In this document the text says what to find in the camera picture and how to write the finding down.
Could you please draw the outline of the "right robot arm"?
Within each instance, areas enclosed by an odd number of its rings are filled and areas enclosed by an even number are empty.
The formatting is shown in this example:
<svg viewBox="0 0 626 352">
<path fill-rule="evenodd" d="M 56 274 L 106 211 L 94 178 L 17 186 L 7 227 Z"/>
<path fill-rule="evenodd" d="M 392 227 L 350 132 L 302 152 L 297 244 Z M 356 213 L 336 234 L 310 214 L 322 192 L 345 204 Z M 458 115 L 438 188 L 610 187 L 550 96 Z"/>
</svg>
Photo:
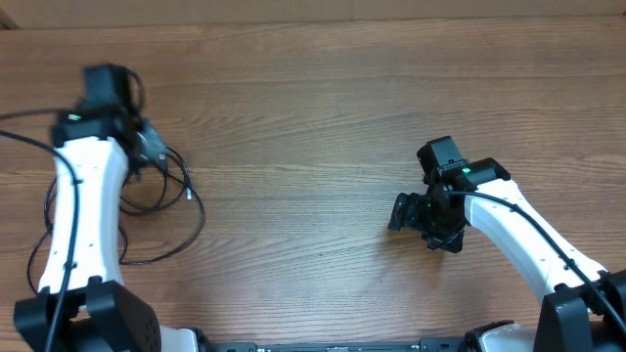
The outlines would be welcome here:
<svg viewBox="0 0 626 352">
<path fill-rule="evenodd" d="M 458 253 L 465 229 L 474 227 L 500 249 L 540 305 L 535 327 L 494 322 L 462 337 L 425 337 L 418 350 L 624 350 L 624 272 L 609 272 L 568 242 L 495 159 L 469 161 L 449 136 L 427 142 L 417 159 L 427 189 L 397 196 L 389 229 L 414 230 L 429 249 Z"/>
</svg>

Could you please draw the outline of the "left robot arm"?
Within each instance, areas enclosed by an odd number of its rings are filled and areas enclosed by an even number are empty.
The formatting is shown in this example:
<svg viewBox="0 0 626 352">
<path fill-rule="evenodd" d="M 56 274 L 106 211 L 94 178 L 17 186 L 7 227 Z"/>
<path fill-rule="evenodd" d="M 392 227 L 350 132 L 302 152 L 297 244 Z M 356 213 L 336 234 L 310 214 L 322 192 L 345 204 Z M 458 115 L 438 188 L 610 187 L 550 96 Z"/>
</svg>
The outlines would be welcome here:
<svg viewBox="0 0 626 352">
<path fill-rule="evenodd" d="M 200 330 L 163 326 L 128 290 L 118 256 L 124 182 L 146 164 L 167 170 L 167 147 L 143 120 L 140 81 L 125 66 L 84 69 L 85 96 L 51 130 L 57 170 L 52 242 L 39 289 L 14 324 L 34 351 L 209 351 Z"/>
</svg>

